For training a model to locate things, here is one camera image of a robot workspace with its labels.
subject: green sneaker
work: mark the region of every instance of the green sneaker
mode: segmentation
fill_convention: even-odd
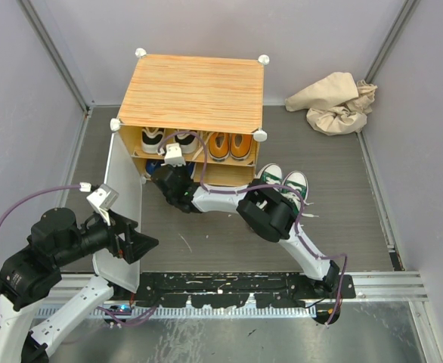
[[[282,169],[277,164],[267,164],[259,171],[256,178],[261,179],[265,184],[282,185]]]
[[[283,185],[298,191],[300,195],[302,195],[302,198],[304,198],[305,203],[309,192],[309,184],[304,174],[301,172],[291,172],[283,180]],[[301,200],[297,197],[297,195],[295,195],[292,191],[287,191],[285,189],[281,190],[280,192],[293,205],[294,212],[299,213]]]

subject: orange shoe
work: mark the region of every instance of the orange shoe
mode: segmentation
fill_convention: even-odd
[[[209,155],[214,161],[225,161],[230,154],[230,137],[226,132],[213,132],[208,141]]]
[[[250,155],[252,136],[231,134],[230,153],[235,160],[245,160]]]

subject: sneaker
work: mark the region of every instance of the sneaker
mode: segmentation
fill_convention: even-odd
[[[183,154],[194,153],[198,147],[198,139],[190,134],[180,134],[175,136]]]
[[[195,162],[187,163],[186,167],[188,168],[188,172],[190,173],[190,177],[194,178],[194,173],[197,171],[197,164]]]
[[[145,127],[142,131],[141,149],[146,154],[158,154],[158,146],[164,139],[165,130]]]
[[[291,172],[283,180],[283,185],[298,191],[300,195],[302,195],[305,203],[309,192],[309,184],[304,174],[301,172]],[[297,197],[297,195],[295,195],[292,191],[286,191],[285,189],[281,190],[280,192],[286,199],[289,200],[290,204],[292,204],[294,212],[299,213],[301,200]]]
[[[150,178],[154,171],[160,168],[162,164],[162,160],[146,160],[146,176]]]
[[[230,138],[226,132],[213,132],[208,140],[209,155],[214,161],[225,161],[230,155]]]
[[[251,135],[231,134],[230,154],[235,160],[243,161],[250,155]]]
[[[261,179],[265,184],[282,185],[282,169],[277,164],[268,164],[259,171],[256,178]]]

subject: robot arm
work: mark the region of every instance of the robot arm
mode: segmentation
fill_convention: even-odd
[[[30,330],[35,313],[61,280],[60,268],[106,249],[128,264],[158,245],[135,230],[138,223],[111,210],[117,193],[101,185],[88,197],[94,213],[81,228],[67,208],[47,211],[31,229],[29,245],[7,259],[0,271],[0,361],[48,361],[62,340],[96,306],[113,295],[113,285],[94,276],[47,321]]]
[[[296,214],[287,199],[273,188],[242,192],[261,185],[260,180],[254,179],[249,185],[235,188],[209,186],[207,191],[191,180],[185,167],[173,165],[160,167],[151,179],[166,201],[185,213],[239,214],[258,236],[285,248],[318,289],[332,292],[337,287],[339,267],[334,261],[314,256],[324,255],[299,225],[299,235],[306,246],[301,244],[296,232]]]

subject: black mounting plate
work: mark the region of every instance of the black mounting plate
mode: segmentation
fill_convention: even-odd
[[[191,305],[214,309],[244,306],[254,294],[257,308],[305,307],[304,300],[321,299],[314,291],[314,280],[299,272],[144,272],[135,300],[137,306],[161,304],[166,308],[183,308],[188,297]],[[356,297],[352,276],[342,279],[343,299]],[[113,299],[129,299],[131,293],[116,289]]]

